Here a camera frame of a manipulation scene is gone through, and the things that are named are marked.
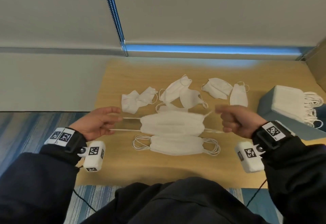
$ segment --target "blue carpet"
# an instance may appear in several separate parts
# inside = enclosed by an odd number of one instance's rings
[[[38,152],[56,127],[67,127],[86,113],[13,112],[0,113],[0,175],[22,152]],[[96,210],[114,198],[118,186],[86,185],[76,187],[77,193]],[[256,189],[228,189],[246,204]],[[266,189],[262,189],[250,203],[249,209],[271,224],[282,223]],[[65,224],[77,224],[93,211],[75,194],[72,195]]]

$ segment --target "black sleeve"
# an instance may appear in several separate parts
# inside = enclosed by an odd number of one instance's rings
[[[263,154],[271,198],[284,223],[326,223],[326,146],[299,137]]]
[[[19,155],[0,178],[0,223],[63,223],[79,160],[53,144]]]

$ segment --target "wooden table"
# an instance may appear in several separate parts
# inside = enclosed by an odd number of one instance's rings
[[[250,86],[247,93],[249,108],[256,111],[259,99],[275,85],[314,91],[326,100],[326,93],[316,83],[307,65],[299,61],[248,61],[214,59],[157,59],[157,58],[112,58],[103,77],[97,96],[96,108],[106,106],[121,107],[121,95],[136,90],[143,92],[151,86],[156,90],[165,89],[184,74],[192,79],[190,89],[201,92],[209,108],[202,105],[190,109],[191,112],[206,114],[214,105],[229,104],[228,100],[214,99],[200,87],[208,78],[221,78],[230,84],[244,81]],[[155,106],[138,109],[135,115],[123,113],[125,117],[142,117],[154,114]],[[179,99],[173,102],[181,107]],[[204,125],[221,130],[221,118],[209,115]],[[138,129],[139,120],[124,120],[116,128]],[[106,153],[102,169],[98,173],[81,170],[77,185],[128,185],[133,182],[146,184],[165,183],[178,179],[200,176],[218,182],[225,188],[258,188],[265,180],[265,173],[247,174],[241,167],[234,152],[239,141],[245,139],[235,134],[203,133],[201,137],[216,139],[221,146],[218,156],[195,154],[190,156],[168,156],[149,150],[136,151],[131,142],[139,132],[117,131],[111,136],[103,136]],[[326,139],[306,142],[324,143]]]

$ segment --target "black cable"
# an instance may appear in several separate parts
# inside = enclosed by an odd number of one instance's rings
[[[263,185],[267,182],[267,179],[261,184],[261,186],[259,186],[258,190],[256,191],[256,193],[252,196],[252,198],[249,200],[249,202],[247,203],[246,207],[249,206],[250,202],[255,198],[255,196],[257,195],[257,193],[260,191],[260,189],[263,187]]]
[[[78,195],[78,193],[75,191],[75,189],[74,189],[74,193],[77,195],[77,197],[79,197],[81,200],[83,200],[87,204],[88,207],[90,207],[94,212],[96,212],[96,210],[93,209],[92,206],[89,205],[89,203],[84,198],[82,198],[80,195]]]

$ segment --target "black jacket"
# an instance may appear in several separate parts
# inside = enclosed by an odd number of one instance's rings
[[[23,153],[0,178],[0,223],[63,223],[79,157],[44,145]],[[298,137],[264,154],[271,198],[285,223],[326,223],[326,147]],[[266,223],[213,181],[131,184],[83,223]]]

